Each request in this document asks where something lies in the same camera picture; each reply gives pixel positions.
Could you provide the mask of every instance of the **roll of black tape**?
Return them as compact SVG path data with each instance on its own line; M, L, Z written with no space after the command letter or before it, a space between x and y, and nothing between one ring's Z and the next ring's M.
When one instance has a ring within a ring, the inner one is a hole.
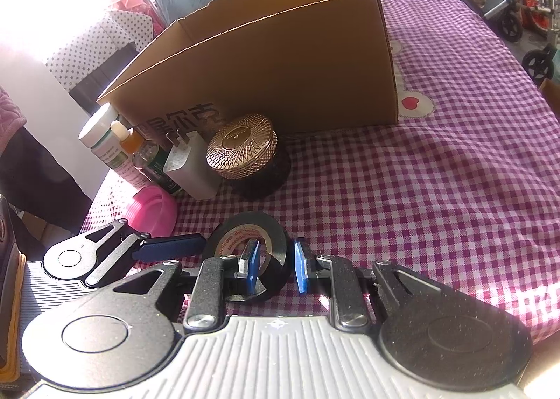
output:
M259 267L259 278L253 295L231 295L228 301L251 303L276 295L286 284L293 270L293 243L284 228L264 212L242 212L220 224L208 238L203 259L229 255L249 239L264 244L266 257Z

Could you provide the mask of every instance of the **red heart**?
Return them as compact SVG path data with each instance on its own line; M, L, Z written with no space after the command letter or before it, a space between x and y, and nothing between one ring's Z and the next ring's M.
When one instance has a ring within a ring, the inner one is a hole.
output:
M408 110L414 110L418 108L418 102L420 101L415 97L405 97L402 101L402 106Z

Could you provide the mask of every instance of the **green bottle label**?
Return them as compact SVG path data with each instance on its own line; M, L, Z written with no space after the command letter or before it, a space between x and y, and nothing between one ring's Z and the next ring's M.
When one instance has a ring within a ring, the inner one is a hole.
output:
M169 153L160 148L152 161L140 171L171 195L177 195L181 191L181 187L163 172L163 166L168 156Z

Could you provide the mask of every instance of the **ribbed gray plate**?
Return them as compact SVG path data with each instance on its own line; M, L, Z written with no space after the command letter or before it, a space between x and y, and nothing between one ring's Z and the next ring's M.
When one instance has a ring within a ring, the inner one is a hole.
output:
M33 399L86 399L41 384ZM187 337L146 381L88 399L526 399L513 385L484 393L437 390L389 365L372 340L337 331L326 317L231 317Z
M84 296L97 289L88 289L80 281L61 281L53 279L43 269L41 262L25 264L23 287L21 289L20 333L21 337L27 325L42 312L73 299ZM21 373L30 372L29 365L20 352Z

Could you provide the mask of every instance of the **open cardboard box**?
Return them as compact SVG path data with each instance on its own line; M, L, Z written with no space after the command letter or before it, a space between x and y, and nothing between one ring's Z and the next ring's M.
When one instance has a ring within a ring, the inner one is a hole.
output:
M397 122L380 0L214 0L100 96L148 138L262 113L280 134Z

